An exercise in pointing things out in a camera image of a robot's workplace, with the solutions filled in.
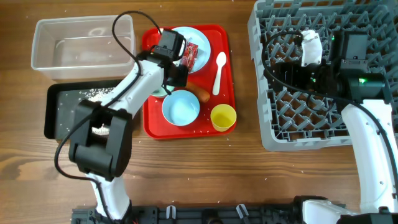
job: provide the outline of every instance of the yellow cup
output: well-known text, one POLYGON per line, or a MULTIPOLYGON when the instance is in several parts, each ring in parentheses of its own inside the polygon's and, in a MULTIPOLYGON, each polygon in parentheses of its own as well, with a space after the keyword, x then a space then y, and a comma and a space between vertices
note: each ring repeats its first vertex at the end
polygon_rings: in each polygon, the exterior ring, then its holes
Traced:
POLYGON ((217 105, 212 109, 210 119, 214 129, 223 132, 236 122, 236 111, 230 105, 217 105))

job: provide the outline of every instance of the red packet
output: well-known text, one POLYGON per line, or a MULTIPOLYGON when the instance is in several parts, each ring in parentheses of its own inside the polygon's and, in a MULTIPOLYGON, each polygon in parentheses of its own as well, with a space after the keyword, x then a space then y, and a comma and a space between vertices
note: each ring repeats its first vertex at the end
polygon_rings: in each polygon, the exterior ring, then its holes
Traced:
POLYGON ((196 44, 187 42, 187 47, 185 48, 181 62, 183 65, 186 65, 188 67, 188 72, 191 72, 193 65, 197 60, 197 55, 198 46, 196 44))

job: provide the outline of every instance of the blue bowl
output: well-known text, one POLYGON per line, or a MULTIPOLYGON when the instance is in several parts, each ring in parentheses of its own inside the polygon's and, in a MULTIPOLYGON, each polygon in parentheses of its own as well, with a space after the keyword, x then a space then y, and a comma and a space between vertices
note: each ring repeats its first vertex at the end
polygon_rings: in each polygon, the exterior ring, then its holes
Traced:
POLYGON ((166 96, 162 105, 164 118, 176 126, 192 123, 199 115, 198 98, 187 90, 177 90, 166 96))

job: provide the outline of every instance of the red tray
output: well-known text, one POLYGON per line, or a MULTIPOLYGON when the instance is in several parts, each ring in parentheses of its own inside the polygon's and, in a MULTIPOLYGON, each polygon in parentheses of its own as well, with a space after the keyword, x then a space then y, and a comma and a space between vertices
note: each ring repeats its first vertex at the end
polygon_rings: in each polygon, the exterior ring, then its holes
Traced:
MULTIPOLYGON (((235 96, 233 91, 233 80, 231 63, 229 58, 228 37, 225 30, 219 25, 191 26, 204 33, 210 42, 211 55, 207 64, 199 71, 188 75, 188 81, 202 87, 210 93, 207 103, 200 103, 198 118, 186 126, 174 126, 170 124, 162 114, 163 98, 150 96, 144 103, 144 130, 154 139, 177 139, 194 138, 201 136, 217 136, 230 133, 236 123, 227 131, 221 133, 216 131, 210 121, 210 112, 218 104, 228 104, 235 108, 235 96), (226 54, 226 64, 221 72, 221 88, 218 96, 211 94, 214 80, 216 78, 216 58, 220 52, 226 54)), ((159 43, 160 35, 157 29, 148 30, 142 36, 142 48, 149 49, 152 45, 159 43)))

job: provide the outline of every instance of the green bowl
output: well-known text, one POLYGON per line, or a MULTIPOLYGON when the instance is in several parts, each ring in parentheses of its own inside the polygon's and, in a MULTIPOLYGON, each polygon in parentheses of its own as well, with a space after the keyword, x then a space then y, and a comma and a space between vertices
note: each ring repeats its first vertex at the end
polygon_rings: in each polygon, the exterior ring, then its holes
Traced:
MULTIPOLYGON (((174 90, 174 86, 166 86, 166 89, 168 89, 168 91, 173 91, 174 90)), ((166 91, 163 89, 163 87, 160 87, 159 89, 157 89, 156 91, 154 91, 151 96, 154 97, 159 97, 159 98, 163 98, 167 96, 166 91)))

